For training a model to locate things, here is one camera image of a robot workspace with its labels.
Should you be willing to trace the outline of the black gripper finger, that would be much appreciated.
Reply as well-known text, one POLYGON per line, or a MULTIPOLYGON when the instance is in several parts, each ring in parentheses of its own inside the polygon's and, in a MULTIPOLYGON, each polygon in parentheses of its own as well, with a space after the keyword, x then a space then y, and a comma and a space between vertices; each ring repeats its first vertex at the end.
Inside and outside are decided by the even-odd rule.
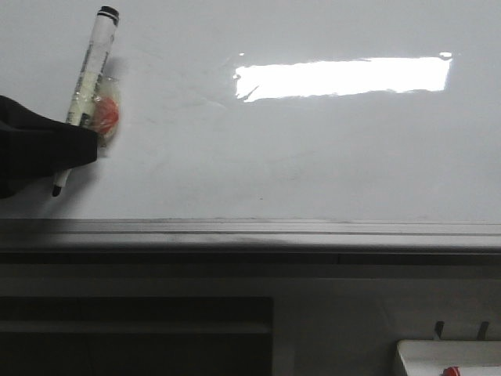
POLYGON ((1 198, 23 185, 97 159, 95 132, 43 117, 1 97, 1 198))

